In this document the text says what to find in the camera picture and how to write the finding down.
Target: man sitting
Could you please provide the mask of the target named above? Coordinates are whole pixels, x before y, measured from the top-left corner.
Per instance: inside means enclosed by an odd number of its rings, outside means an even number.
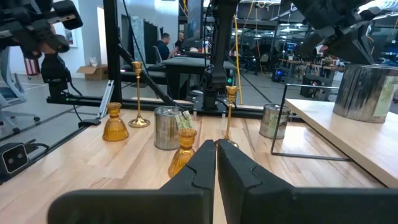
[[[178,41],[174,44],[176,48],[178,48],[177,53],[181,53],[182,51],[182,44],[184,43],[184,34],[178,33]]]
[[[167,44],[169,44],[169,43],[170,43],[170,35],[168,33],[162,34],[162,39],[158,40],[158,42],[156,43],[156,47],[159,50],[162,60],[167,60],[169,58],[172,58],[173,55],[178,51],[178,48],[175,48],[170,53],[170,50],[167,47]]]

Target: paper bill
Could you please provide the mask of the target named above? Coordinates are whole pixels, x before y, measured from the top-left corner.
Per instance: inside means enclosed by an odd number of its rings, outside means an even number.
[[[183,113],[175,115],[175,120],[177,121],[178,129],[182,128],[194,129],[193,120],[191,118],[189,111],[184,111]]]

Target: cardboard box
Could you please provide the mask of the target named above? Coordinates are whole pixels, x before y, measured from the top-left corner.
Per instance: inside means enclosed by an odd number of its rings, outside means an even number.
[[[100,81],[108,79],[108,66],[100,65],[98,67],[82,66],[77,73],[84,73],[86,80]]]

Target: amber glass candle holder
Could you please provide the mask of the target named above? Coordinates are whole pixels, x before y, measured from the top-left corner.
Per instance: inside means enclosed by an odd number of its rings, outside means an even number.
[[[192,128],[183,128],[178,131],[180,149],[175,152],[172,163],[169,167],[169,177],[172,178],[192,158],[195,151],[192,149],[197,132]]]
[[[129,137],[126,125],[120,119],[120,103],[108,103],[109,119],[105,124],[102,138],[105,141],[122,141]]]

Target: floor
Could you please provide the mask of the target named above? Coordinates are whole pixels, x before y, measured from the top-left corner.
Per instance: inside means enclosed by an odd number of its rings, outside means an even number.
[[[29,80],[26,75],[19,75],[19,79],[25,89],[27,102],[11,106],[5,110],[34,113],[39,116],[41,120],[36,123],[33,117],[14,118],[13,122],[22,130],[22,132],[17,135],[13,134],[12,128],[8,125],[0,126],[1,145],[9,142],[27,142],[31,139],[36,139],[37,142],[51,146],[78,129],[79,120],[72,106],[54,105],[46,102],[45,99],[49,96],[49,89],[47,84],[43,83],[40,76],[32,77]],[[341,80],[341,77],[339,78],[339,75],[337,75],[335,86],[340,84],[339,79]],[[73,79],[73,84],[76,88],[86,96],[102,96],[105,91],[106,83],[106,80],[86,81],[81,78]],[[255,76],[252,72],[247,72],[243,74],[241,84],[244,105],[263,106],[269,102],[280,103],[282,99],[284,84],[272,82],[269,75],[259,74]],[[0,80],[0,87],[2,86],[6,86],[6,84]],[[124,99],[131,99],[133,96],[136,96],[136,88],[131,87],[128,83],[122,83],[122,88]],[[160,88],[166,92],[166,86],[160,86]],[[149,87],[146,87],[141,88],[141,96],[154,98],[155,94]],[[305,99],[300,95],[300,88],[297,87],[289,88],[287,98]],[[98,112],[98,108],[88,106],[77,106],[76,110],[82,119],[93,119]],[[398,113],[398,105],[393,104],[391,111]]]

